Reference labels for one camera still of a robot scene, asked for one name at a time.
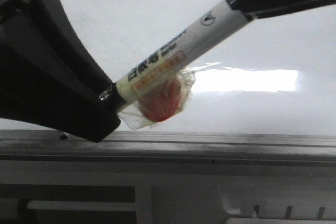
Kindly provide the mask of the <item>black and white whiteboard marker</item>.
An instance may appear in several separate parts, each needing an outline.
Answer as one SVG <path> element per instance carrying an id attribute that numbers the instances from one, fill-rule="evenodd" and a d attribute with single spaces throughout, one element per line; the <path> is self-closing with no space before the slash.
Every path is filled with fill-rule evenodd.
<path id="1" fill-rule="evenodd" d="M 100 101 L 110 102 L 133 130 L 183 111 L 195 82 L 188 65 L 251 21 L 237 5 L 238 0 L 220 1 L 106 88 Z"/>

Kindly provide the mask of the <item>grey whiteboard frame rail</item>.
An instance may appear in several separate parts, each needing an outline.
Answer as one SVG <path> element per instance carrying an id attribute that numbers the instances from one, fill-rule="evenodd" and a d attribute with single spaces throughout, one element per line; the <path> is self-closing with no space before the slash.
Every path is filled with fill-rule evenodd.
<path id="1" fill-rule="evenodd" d="M 51 130 L 2 130 L 1 155 L 335 161 L 335 136 L 117 131 L 99 143 Z"/>

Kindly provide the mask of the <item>white whiteboard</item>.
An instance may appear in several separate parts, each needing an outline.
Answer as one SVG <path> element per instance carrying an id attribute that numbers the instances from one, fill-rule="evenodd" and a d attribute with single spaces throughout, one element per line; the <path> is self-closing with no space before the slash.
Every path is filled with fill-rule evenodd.
<path id="1" fill-rule="evenodd" d="M 222 0 L 60 1 L 88 53 L 116 83 Z M 183 111 L 141 129 L 335 134 L 335 4 L 248 17 L 188 65 L 195 82 Z M 44 127 L 1 117 L 1 129 L 15 126 Z"/>

